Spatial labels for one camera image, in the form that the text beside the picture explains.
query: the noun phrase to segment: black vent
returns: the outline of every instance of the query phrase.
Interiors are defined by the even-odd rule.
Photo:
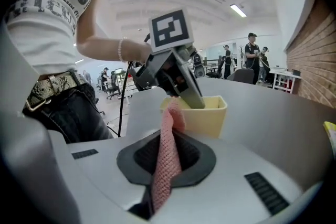
[[[84,157],[88,157],[91,156],[93,154],[97,154],[98,151],[96,150],[88,150],[88,151],[80,151],[80,152],[75,152],[72,154],[74,159],[80,159],[80,158],[84,158]]]
[[[248,174],[245,178],[272,216],[289,206],[289,203],[261,173]]]

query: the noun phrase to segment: white graphic t-shirt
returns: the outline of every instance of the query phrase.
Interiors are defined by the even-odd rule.
[[[75,29],[90,1],[15,0],[9,8],[9,34],[39,74],[75,69]]]

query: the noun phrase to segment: ceiling light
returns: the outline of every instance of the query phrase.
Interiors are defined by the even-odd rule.
[[[236,13],[238,13],[242,18],[246,17],[246,14],[240,8],[238,8],[235,4],[231,5],[230,8],[233,9]]]

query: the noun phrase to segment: yellow object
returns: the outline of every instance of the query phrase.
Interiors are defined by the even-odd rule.
[[[191,109],[181,98],[165,98],[160,105],[161,112],[174,100],[182,110],[186,130],[198,134],[206,134],[218,138],[221,134],[227,104],[221,96],[202,97],[205,103],[203,109]]]
[[[328,134],[334,158],[336,159],[336,124],[325,121],[323,126]]]

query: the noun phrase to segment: snakeskin belt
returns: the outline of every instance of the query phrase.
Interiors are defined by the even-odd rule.
[[[86,79],[75,71],[68,71],[38,81],[26,101],[26,108],[35,111],[42,105],[49,103],[51,97],[85,83],[87,83]]]

